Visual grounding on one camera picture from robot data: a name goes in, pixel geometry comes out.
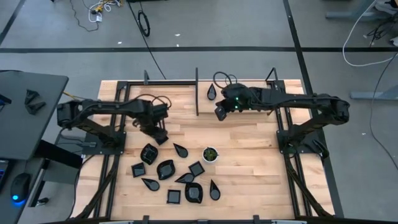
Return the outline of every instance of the potted plant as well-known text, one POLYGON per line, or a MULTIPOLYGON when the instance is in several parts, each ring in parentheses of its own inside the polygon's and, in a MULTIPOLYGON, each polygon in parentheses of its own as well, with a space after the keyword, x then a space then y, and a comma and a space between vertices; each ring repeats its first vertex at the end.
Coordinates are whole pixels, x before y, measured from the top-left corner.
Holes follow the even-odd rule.
POLYGON ((206 162, 215 162, 218 158, 217 149, 214 147, 207 147, 203 150, 202 157, 206 162))

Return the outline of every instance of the gray floor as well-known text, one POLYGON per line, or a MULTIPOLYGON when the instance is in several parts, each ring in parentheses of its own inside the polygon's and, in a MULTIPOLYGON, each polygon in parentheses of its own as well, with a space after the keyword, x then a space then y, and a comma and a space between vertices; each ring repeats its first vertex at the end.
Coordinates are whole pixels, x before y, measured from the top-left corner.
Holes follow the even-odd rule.
MULTIPOLYGON (((82 24, 94 28, 87 21, 81 1, 72 1, 82 24)), ((291 0, 302 47, 341 47, 353 21, 326 20, 325 13, 353 9, 359 2, 291 0)), ((143 5, 152 27, 148 38, 151 47, 294 46, 280 0, 170 0, 143 5)), ((0 4, 0 30, 16 6, 17 1, 0 4)), ((76 25, 69 0, 56 0, 55 4, 27 0, 0 48, 145 46, 127 6, 105 12, 103 20, 99 31, 87 33, 76 25)), ((367 47, 370 39, 363 35, 376 24, 360 22, 349 46, 367 47)), ((388 46, 388 37, 397 34, 392 31, 375 46, 388 46)), ((199 68, 200 78, 210 78, 218 70, 239 78, 263 78, 272 67, 277 68, 281 78, 302 77, 294 52, 156 52, 154 56, 169 79, 193 78, 195 67, 199 68)), ((366 63, 384 60, 392 53, 347 56, 354 63, 366 63)), ((370 134, 370 102, 349 99, 351 90, 373 90, 385 65, 350 67, 341 53, 304 53, 304 57, 315 92, 336 95, 351 103, 349 123, 325 128, 345 217, 397 221, 398 170, 370 134)), ((87 98, 96 98, 101 80, 140 79, 144 70, 152 79, 161 78, 148 53, 0 54, 0 68, 67 75, 67 91, 87 98)), ((397 69, 397 62, 393 62, 380 90, 398 83, 397 69)), ((393 141, 397 112, 396 103, 374 104, 374 132, 393 155, 398 154, 393 141)), ((53 118, 44 139, 54 141, 58 130, 53 118)), ((47 184, 42 195, 51 201, 43 207, 26 209, 20 223, 66 218, 72 193, 72 185, 47 184)))

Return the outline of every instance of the computer mouse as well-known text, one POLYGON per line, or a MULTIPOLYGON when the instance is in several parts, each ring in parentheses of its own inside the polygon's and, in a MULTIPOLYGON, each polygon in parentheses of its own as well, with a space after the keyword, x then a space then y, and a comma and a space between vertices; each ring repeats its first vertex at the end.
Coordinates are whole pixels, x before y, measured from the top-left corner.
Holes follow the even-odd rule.
POLYGON ((29 191, 30 174, 18 174, 11 184, 11 199, 13 202, 21 202, 26 199, 29 191))

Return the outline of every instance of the wooden table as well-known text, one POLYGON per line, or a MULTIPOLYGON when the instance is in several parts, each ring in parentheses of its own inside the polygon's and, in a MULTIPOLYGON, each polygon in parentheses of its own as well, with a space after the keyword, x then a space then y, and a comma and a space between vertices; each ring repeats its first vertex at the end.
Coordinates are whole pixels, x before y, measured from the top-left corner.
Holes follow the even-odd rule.
MULTIPOLYGON (((214 102, 221 99, 221 94, 218 92, 215 101, 207 100, 210 83, 199 81, 199 116, 196 116, 195 111, 195 86, 131 88, 130 98, 151 93, 166 95, 172 100, 169 117, 165 119, 170 139, 158 146, 153 139, 131 125, 131 118, 127 118, 126 150, 119 163, 112 220, 142 220, 144 215, 149 215, 151 220, 250 220, 253 215, 259 215, 261 219, 294 217, 284 160, 275 136, 278 128, 275 113, 270 116, 252 111, 230 113, 220 122, 213 111, 214 102), (141 162, 140 152, 147 143, 156 146, 159 155, 151 166, 146 164, 147 174, 143 178, 157 180, 156 167, 164 160, 173 159, 176 166, 174 176, 159 181, 160 189, 156 192, 147 189, 141 178, 133 178, 131 172, 131 166, 141 162), (189 156, 185 159, 178 157, 173 143, 186 147, 189 156), (212 165, 205 164, 201 158, 202 150, 207 146, 216 147, 220 154, 212 165), (206 170, 195 178, 204 191, 201 204, 189 203, 183 194, 185 185, 174 182, 189 172, 188 166, 196 161, 200 161, 206 170), (211 179, 221 190, 218 201, 213 201, 209 195, 211 179), (166 204, 168 189, 182 191, 180 205, 166 204)), ((261 80, 245 80, 241 83, 265 86, 261 80)), ((114 100, 116 84, 117 81, 102 81, 98 98, 114 100)), ((300 80, 285 80, 285 85, 287 93, 303 93, 300 80)), ((291 113, 294 123, 302 123, 310 118, 308 110, 292 108, 291 113)), ((110 116, 97 115, 94 120, 106 125, 109 124, 110 116)), ((309 190, 326 211, 334 213, 320 158, 314 154, 302 154, 301 160, 309 190)), ((96 192, 102 161, 103 156, 95 156, 82 169, 73 215, 80 213, 96 192)), ((305 215, 302 195, 298 187, 296 190, 301 214, 305 215)), ((105 204, 101 207, 102 215, 104 210, 105 204)))

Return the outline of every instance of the black square tile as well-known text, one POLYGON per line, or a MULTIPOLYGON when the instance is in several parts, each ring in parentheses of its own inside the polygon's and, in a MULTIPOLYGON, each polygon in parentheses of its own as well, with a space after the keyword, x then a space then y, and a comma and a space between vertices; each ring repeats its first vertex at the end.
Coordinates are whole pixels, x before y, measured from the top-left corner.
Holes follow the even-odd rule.
POLYGON ((205 172, 205 169, 203 168, 203 166, 201 166, 199 161, 190 165, 189 170, 191 171, 194 177, 197 177, 205 172))
POLYGON ((180 203, 181 190, 169 190, 167 192, 167 203, 180 203))
POLYGON ((133 177, 139 177, 141 175, 144 175, 145 174, 144 163, 141 162, 141 163, 131 166, 131 170, 132 170, 133 177))

